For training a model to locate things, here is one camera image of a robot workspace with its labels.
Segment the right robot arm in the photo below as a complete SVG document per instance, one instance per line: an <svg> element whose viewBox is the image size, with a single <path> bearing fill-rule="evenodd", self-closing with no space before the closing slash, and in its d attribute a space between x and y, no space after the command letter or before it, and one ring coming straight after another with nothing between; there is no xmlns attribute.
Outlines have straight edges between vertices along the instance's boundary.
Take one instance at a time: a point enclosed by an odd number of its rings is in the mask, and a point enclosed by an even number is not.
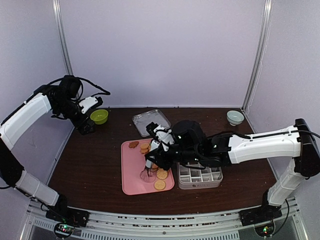
<svg viewBox="0 0 320 240"><path fill-rule="evenodd" d="M261 206L252 210L259 220L268 220L281 208L286 198L299 186L320 172L320 151L315 137L302 118L287 128L257 133L220 132L206 136L200 124L182 120L172 128L151 122L146 130L152 137L151 150L145 157L144 171L153 165L169 170L174 163L188 167L199 163L198 169L219 168L264 158L290 157L280 179L262 197Z"/></svg>

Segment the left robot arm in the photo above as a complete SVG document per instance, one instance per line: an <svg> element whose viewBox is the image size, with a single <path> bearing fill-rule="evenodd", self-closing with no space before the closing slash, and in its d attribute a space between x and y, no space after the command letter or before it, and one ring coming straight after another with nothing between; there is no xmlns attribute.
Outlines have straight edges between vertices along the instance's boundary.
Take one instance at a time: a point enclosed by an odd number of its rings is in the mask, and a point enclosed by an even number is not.
<svg viewBox="0 0 320 240"><path fill-rule="evenodd" d="M95 130L88 112L99 107L103 100L97 95L81 97L86 79L66 75L41 85L31 96L0 124L0 177L8 188L14 188L28 197L53 207L52 213L61 222L72 218L72 211L59 202L59 193L27 172L13 153L14 148L30 128L44 115L69 120L82 135Z"/></svg>

